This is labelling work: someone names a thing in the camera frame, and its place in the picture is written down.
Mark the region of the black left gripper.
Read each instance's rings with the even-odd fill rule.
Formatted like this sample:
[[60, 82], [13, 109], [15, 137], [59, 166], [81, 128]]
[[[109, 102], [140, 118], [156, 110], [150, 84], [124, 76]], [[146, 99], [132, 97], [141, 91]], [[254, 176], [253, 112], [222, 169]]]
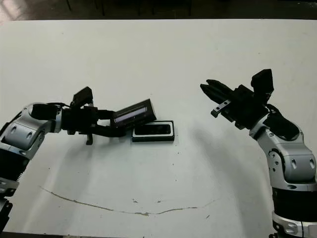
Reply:
[[123, 137], [126, 135], [124, 129], [97, 124], [99, 119], [112, 119], [114, 115], [115, 111], [99, 110], [90, 106], [66, 108], [62, 110], [61, 114], [61, 129], [67, 130], [68, 135], [74, 135], [76, 132], [87, 135], [86, 145], [93, 144], [92, 134], [104, 137]]

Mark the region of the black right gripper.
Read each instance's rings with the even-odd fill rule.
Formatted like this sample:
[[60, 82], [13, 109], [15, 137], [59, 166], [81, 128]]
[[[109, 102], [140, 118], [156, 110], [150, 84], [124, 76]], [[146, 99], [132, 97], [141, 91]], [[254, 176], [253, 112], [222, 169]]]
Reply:
[[207, 84], [200, 84], [200, 88], [208, 98], [218, 103], [211, 115], [215, 118], [222, 115], [239, 129], [252, 129], [268, 114], [265, 104], [243, 85], [232, 90], [220, 81], [208, 79]]

